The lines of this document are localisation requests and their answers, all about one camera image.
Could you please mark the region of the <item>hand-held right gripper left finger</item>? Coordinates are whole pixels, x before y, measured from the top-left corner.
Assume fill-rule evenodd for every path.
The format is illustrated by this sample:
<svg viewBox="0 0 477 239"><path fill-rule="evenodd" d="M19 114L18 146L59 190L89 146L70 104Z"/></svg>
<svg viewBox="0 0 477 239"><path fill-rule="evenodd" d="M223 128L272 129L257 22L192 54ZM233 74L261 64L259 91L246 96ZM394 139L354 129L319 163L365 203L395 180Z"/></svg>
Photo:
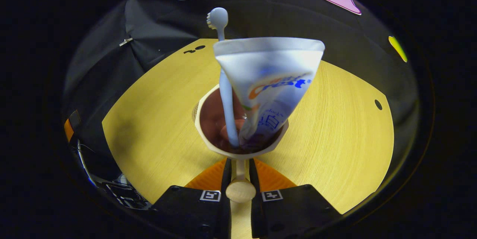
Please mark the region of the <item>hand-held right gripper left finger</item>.
<svg viewBox="0 0 477 239"><path fill-rule="evenodd" d="M170 186L153 204L155 224L180 239L230 239L231 203L225 189L231 182L230 159L223 159L199 175L205 188Z"/></svg>

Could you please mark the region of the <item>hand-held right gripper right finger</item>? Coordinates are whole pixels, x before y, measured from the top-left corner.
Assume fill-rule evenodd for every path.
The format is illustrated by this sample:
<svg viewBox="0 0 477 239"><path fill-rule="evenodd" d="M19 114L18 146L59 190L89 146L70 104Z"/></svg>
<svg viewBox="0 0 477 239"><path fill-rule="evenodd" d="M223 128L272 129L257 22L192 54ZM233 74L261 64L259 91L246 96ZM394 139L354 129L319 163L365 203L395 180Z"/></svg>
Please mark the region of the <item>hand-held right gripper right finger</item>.
<svg viewBox="0 0 477 239"><path fill-rule="evenodd" d="M254 239L315 239L341 220L341 214L310 184L295 185L257 159L249 161Z"/></svg>

